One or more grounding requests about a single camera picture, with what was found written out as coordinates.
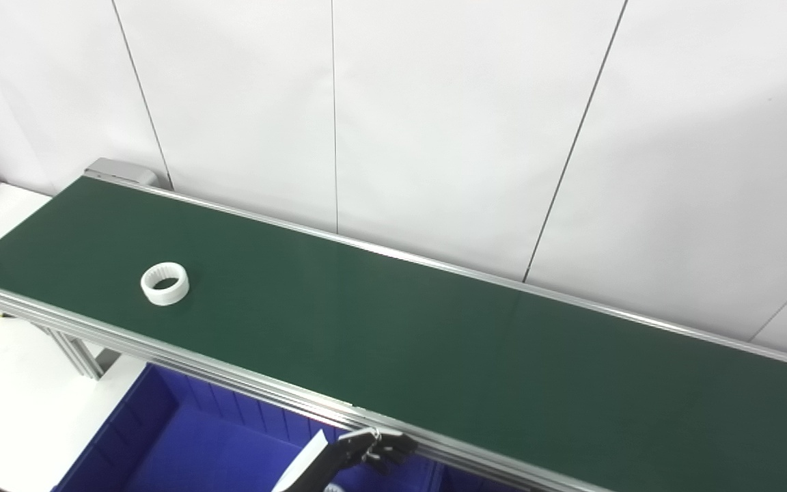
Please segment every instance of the conveyor belt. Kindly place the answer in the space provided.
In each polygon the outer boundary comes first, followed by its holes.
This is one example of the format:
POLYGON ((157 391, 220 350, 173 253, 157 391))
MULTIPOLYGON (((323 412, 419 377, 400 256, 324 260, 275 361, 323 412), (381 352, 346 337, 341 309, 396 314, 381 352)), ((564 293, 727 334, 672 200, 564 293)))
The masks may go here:
POLYGON ((787 490, 786 355, 109 181, 0 240, 0 308, 506 482, 787 490), (162 261, 191 291, 161 308, 162 261))

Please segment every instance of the white ring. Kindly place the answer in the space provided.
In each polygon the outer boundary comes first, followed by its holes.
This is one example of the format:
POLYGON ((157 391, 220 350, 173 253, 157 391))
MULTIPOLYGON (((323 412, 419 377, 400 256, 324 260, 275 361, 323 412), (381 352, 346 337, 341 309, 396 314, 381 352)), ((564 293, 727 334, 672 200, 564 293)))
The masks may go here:
POLYGON ((151 303, 156 305, 175 304, 184 299, 188 290, 190 290, 190 282, 187 280, 187 270, 177 262, 155 264, 141 276, 141 291, 151 303), (165 289, 154 288, 166 278, 174 278, 175 283, 165 289))

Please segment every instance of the blue plastic crate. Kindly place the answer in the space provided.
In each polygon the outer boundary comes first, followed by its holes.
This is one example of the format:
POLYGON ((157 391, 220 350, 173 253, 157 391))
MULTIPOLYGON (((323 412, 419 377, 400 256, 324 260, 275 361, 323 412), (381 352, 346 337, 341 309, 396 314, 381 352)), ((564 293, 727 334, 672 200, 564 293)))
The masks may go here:
MULTIPOLYGON (((55 492, 268 492, 309 439, 346 430, 153 365, 140 374, 55 492)), ((497 492, 421 456, 381 476, 360 465, 347 492, 497 492)))

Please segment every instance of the white wall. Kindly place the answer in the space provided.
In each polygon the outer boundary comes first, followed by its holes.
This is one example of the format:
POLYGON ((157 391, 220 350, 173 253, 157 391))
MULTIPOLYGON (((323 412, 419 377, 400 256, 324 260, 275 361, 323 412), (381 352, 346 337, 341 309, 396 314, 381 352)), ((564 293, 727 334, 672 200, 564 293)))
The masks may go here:
POLYGON ((115 2, 135 72, 112 2, 0 0, 0 177, 132 160, 787 349, 786 2, 630 2, 587 115, 618 0, 115 2))
POLYGON ((749 339, 787 300, 787 2, 631 3, 529 281, 749 339))
POLYGON ((0 175, 15 184, 53 192, 100 156, 165 178, 107 2, 0 0, 0 128, 0 175))

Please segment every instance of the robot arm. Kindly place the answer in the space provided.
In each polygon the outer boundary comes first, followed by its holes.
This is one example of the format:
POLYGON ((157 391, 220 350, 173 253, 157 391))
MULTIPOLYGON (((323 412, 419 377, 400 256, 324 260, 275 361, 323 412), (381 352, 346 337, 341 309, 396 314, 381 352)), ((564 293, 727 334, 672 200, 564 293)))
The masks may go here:
POLYGON ((327 441, 318 432, 284 470, 272 492, 322 492, 336 473, 365 462, 387 473, 387 461, 397 465, 418 448, 415 440, 396 430, 366 427, 327 441))

